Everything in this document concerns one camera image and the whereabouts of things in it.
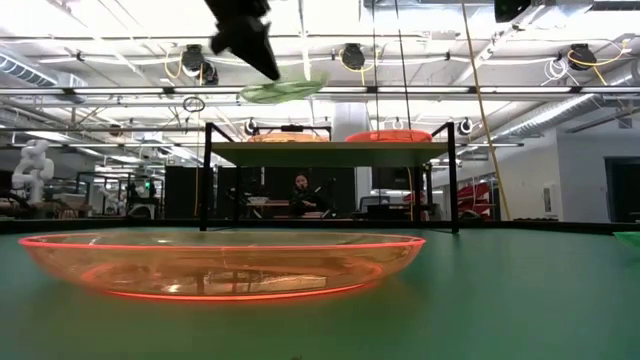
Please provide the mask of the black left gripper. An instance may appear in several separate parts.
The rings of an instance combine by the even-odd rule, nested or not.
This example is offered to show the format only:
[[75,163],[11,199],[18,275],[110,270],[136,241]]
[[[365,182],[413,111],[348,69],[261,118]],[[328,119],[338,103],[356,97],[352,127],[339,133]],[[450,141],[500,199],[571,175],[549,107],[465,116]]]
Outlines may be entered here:
[[[218,28],[229,25],[241,17],[258,19],[270,5],[267,0],[204,0],[216,19]],[[238,58],[270,80],[279,80],[280,71],[269,41],[269,24],[258,29],[243,29],[235,36],[230,31],[219,31],[210,38],[210,48],[220,54],[228,48]]]

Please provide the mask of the green translucent plate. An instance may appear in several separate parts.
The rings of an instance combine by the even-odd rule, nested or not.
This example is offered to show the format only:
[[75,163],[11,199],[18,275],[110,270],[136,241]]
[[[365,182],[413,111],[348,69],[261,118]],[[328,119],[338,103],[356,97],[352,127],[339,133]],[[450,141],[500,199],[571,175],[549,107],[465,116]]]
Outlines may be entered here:
[[621,244],[640,251],[640,232],[615,232],[614,236]]
[[316,94],[327,83],[328,76],[323,74],[311,80],[277,81],[260,85],[248,85],[239,91],[238,97],[254,104],[279,104],[301,100]]

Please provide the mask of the orange translucent plate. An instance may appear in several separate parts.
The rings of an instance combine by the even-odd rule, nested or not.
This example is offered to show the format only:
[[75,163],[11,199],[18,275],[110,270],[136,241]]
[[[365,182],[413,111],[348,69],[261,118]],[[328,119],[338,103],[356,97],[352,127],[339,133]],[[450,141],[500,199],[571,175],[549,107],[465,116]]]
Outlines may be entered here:
[[20,245],[47,273],[120,296],[260,301],[358,289],[408,267],[421,237],[358,232],[50,234]]
[[329,142],[328,137],[307,133],[268,133],[252,136],[248,139],[252,143],[293,143],[293,142]]

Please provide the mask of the pink translucent plate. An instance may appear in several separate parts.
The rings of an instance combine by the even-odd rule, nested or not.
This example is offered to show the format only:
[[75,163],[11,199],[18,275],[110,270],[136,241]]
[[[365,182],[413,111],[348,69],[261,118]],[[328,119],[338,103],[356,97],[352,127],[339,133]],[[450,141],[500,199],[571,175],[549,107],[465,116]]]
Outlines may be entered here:
[[431,137],[431,134],[421,130],[372,130],[355,133],[348,138],[367,137],[367,136],[392,136],[392,137],[409,137],[409,136],[425,136]]

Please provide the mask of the red translucent plate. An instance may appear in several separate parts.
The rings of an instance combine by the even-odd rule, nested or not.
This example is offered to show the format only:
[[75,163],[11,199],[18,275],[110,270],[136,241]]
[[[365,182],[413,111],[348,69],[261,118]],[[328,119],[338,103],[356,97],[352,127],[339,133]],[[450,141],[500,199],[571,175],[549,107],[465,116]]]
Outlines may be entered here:
[[431,137],[425,136],[409,136],[409,137],[392,137],[392,136],[367,136],[367,137],[353,137],[346,138],[346,142],[385,142],[385,143],[400,143],[400,142],[431,142]]

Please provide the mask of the wooden shelf with black legs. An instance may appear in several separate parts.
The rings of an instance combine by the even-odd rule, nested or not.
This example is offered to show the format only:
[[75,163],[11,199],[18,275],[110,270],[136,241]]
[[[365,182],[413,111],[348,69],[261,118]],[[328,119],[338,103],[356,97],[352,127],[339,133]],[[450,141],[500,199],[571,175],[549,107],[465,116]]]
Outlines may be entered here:
[[437,129],[446,131],[445,142],[235,142],[228,138],[225,143],[214,142],[212,135],[224,132],[214,123],[204,127],[204,164],[200,181],[199,229],[204,231],[209,224],[209,195],[211,181],[208,177],[213,154],[242,167],[409,167],[417,180],[431,159],[446,155],[449,159],[448,180],[450,185],[450,228],[459,231],[457,202],[456,143],[454,127],[445,123]]

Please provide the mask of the long ceiling light bar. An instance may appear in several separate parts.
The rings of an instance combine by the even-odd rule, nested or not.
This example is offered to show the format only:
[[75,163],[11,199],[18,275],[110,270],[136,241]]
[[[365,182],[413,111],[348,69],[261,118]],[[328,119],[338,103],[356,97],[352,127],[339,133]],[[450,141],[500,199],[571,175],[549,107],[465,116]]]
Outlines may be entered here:
[[[174,95],[174,94],[234,94],[242,87],[80,87],[80,88],[0,88],[2,96],[53,96],[53,95]],[[408,93],[410,95],[446,94],[640,94],[640,86],[328,86],[319,94],[379,94]]]

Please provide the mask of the black cabinet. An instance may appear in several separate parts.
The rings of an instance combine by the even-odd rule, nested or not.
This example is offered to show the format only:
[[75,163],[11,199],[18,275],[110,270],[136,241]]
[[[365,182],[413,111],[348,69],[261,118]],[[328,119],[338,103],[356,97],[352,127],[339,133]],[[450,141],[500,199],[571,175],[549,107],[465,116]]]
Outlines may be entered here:
[[195,219],[199,211],[199,169],[169,166],[165,170],[165,217]]

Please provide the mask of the wooden table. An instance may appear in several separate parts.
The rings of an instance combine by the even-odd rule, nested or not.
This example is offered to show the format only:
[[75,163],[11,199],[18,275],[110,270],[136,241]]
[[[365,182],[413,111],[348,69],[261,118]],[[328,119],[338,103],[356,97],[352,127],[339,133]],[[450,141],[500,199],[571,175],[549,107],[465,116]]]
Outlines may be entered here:
[[250,205],[246,203],[246,217],[251,219],[272,218],[277,210],[288,209],[288,200],[272,200],[261,206]]

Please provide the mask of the person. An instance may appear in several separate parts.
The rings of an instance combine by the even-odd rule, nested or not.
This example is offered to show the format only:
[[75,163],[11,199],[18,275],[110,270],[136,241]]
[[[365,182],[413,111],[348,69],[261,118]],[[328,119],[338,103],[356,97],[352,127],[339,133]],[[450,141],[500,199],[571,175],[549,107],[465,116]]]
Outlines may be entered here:
[[311,213],[325,213],[328,210],[328,203],[309,187],[308,178],[304,174],[298,174],[289,200],[290,215],[300,218]]

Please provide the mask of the red metal structure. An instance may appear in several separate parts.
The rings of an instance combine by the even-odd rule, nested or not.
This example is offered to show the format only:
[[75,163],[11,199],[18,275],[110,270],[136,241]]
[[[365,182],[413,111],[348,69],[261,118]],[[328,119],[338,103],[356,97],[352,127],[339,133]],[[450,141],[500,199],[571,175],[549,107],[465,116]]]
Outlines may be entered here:
[[457,210],[459,219],[492,219],[494,203],[491,189],[486,182],[467,185],[457,191]]

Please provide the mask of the green table mat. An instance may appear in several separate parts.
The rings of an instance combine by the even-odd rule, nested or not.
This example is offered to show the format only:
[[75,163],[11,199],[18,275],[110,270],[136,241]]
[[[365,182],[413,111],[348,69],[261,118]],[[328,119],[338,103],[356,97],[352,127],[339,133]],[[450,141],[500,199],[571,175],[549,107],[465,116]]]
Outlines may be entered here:
[[113,296],[0,236],[0,360],[640,360],[640,252],[611,236],[425,233],[403,272],[266,302]]

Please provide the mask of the silver ventilation duct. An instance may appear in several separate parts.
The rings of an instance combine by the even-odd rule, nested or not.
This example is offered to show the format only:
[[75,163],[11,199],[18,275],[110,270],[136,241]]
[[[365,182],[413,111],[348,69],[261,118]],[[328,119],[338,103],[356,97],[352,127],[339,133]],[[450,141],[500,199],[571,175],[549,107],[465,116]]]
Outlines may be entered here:
[[0,96],[53,96],[61,101],[82,104],[85,95],[76,88],[88,83],[78,76],[43,65],[0,48]]
[[[612,70],[604,78],[613,87],[640,87],[640,59]],[[492,130],[491,139],[498,141],[509,136],[524,137],[544,131],[612,103],[612,100],[605,99],[606,96],[609,93],[586,93],[560,102],[546,103],[515,118],[502,128]]]

